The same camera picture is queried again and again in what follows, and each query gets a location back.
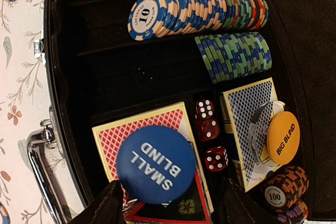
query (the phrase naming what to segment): open black case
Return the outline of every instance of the open black case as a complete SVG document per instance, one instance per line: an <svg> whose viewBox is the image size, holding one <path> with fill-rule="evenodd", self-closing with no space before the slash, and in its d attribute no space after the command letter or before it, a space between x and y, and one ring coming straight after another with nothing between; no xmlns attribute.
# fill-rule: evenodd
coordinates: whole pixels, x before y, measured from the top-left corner
<svg viewBox="0 0 336 224"><path fill-rule="evenodd" d="M194 42L195 34L148 41L129 36L128 15L135 1L45 0L51 102L84 204L108 184L93 126L178 101L185 102L192 118L196 94L207 92L216 100L220 92L272 77L278 99L286 102L301 126L301 145L292 163L302 166L310 178L304 195L309 219L336 219L336 0L266 0L269 22L259 32L269 45L272 69L215 85ZM139 68L145 74L138 74ZM192 128L196 132L195 122ZM207 146L198 143L202 158ZM220 179L210 172L206 179L217 214Z"/></svg>

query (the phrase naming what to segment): floral tablecloth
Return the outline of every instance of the floral tablecloth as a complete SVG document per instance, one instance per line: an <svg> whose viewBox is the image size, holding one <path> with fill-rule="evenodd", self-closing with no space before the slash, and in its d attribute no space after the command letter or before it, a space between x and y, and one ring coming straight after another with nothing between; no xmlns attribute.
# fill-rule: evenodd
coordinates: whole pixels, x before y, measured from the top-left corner
<svg viewBox="0 0 336 224"><path fill-rule="evenodd" d="M0 0L0 204L14 224L53 223L26 154L27 136L49 117L46 70L33 55L43 9L44 0ZM67 216L77 215L83 206L66 161L56 149L46 156Z"/></svg>

